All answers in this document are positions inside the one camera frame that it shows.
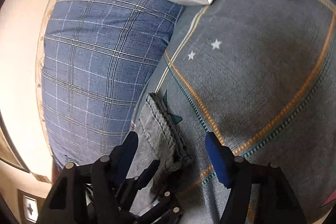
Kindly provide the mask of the blue plaid pillow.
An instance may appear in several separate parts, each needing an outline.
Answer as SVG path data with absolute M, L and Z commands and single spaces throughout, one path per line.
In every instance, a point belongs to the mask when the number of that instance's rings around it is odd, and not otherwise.
M 42 106 L 59 168 L 90 164 L 123 142 L 182 11 L 167 0 L 56 0 Z

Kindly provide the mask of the grey denim pants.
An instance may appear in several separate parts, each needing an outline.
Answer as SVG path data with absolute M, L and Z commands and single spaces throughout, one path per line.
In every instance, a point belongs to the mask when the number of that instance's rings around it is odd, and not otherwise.
M 186 167 L 193 163 L 194 158 L 157 94 L 147 94 L 135 132 L 139 138 L 138 149 L 128 178 L 139 175 L 152 161 L 159 160 L 150 190 L 155 193 L 166 186 L 176 192 L 181 187 Z

